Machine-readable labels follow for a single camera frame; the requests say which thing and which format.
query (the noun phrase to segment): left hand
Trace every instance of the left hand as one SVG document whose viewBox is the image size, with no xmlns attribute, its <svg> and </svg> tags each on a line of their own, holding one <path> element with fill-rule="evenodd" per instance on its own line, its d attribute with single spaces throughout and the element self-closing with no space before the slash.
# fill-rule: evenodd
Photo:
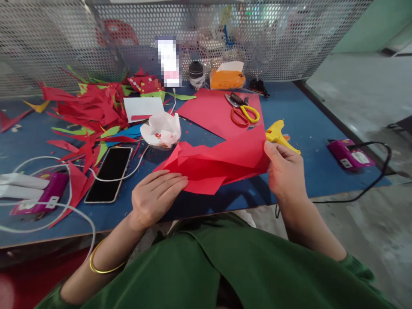
<svg viewBox="0 0 412 309">
<path fill-rule="evenodd" d="M 145 230 L 154 225 L 169 210 L 187 184 L 186 176 L 169 173 L 168 170 L 147 175 L 132 191 L 130 227 L 133 230 Z"/>
</svg>

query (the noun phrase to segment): scissors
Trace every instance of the scissors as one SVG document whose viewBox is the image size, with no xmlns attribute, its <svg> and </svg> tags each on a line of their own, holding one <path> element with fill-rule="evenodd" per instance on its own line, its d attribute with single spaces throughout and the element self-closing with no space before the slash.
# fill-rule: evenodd
<svg viewBox="0 0 412 309">
<path fill-rule="evenodd" d="M 243 101 L 233 92 L 230 94 L 230 96 L 228 96 L 227 94 L 225 94 L 224 96 L 226 97 L 227 101 L 233 106 L 232 111 L 230 112 L 230 118 L 239 127 L 248 127 L 250 124 L 258 122 L 261 118 L 259 112 L 253 107 L 249 106 L 249 97 L 245 98 L 245 101 Z M 251 111 L 254 114 L 254 119 L 250 117 L 248 111 Z M 238 122 L 235 119 L 235 113 L 244 121 L 243 123 Z"/>
</svg>

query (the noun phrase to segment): concrete floor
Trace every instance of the concrete floor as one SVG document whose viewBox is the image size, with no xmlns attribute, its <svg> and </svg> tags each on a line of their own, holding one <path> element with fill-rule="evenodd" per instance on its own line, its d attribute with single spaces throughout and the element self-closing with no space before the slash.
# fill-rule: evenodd
<svg viewBox="0 0 412 309">
<path fill-rule="evenodd" d="M 409 175 L 410 137 L 385 127 L 412 114 L 411 68 L 412 57 L 331 55 L 308 81 L 359 137 L 389 144 L 392 166 Z M 316 200 L 348 200 L 358 193 Z M 347 251 L 374 272 L 375 286 L 399 308 L 412 308 L 412 184 L 372 189 L 357 202 L 320 204 L 318 209 Z M 275 206 L 248 212 L 257 228 L 287 238 L 282 218 L 275 219 Z M 150 229 L 133 257 L 150 246 L 158 230 L 166 233 L 169 227 L 170 223 Z"/>
</svg>

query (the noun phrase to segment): hand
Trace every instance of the hand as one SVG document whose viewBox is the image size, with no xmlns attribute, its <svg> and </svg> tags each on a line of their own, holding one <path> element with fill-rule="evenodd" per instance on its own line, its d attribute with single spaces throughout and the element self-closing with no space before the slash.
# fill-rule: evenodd
<svg viewBox="0 0 412 309">
<path fill-rule="evenodd" d="M 130 227 L 133 230 L 144 230 L 154 225 L 169 210 L 187 184 L 186 176 L 169 173 L 168 170 L 147 175 L 132 191 Z"/>
<path fill-rule="evenodd" d="M 303 158 L 288 147 L 269 141 L 264 150 L 270 159 L 269 188 L 279 202 L 307 199 Z"/>
</svg>

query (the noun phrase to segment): pink device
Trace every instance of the pink device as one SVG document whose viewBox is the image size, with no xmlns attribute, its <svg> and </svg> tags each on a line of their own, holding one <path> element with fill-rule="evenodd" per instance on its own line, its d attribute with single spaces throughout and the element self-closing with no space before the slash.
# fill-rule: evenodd
<svg viewBox="0 0 412 309">
<path fill-rule="evenodd" d="M 346 170 L 357 171 L 375 165 L 375 162 L 362 150 L 349 150 L 348 146 L 351 145 L 355 145 L 352 140 L 341 139 L 331 142 L 327 147 Z"/>
<path fill-rule="evenodd" d="M 63 195 L 64 189 L 69 181 L 69 175 L 65 173 L 43 174 L 43 179 L 50 180 L 48 186 L 44 189 L 43 195 L 36 202 L 48 202 L 49 204 L 21 203 L 16 205 L 10 212 L 10 215 L 26 215 L 39 212 L 52 212 L 56 209 L 56 203 Z"/>
</svg>

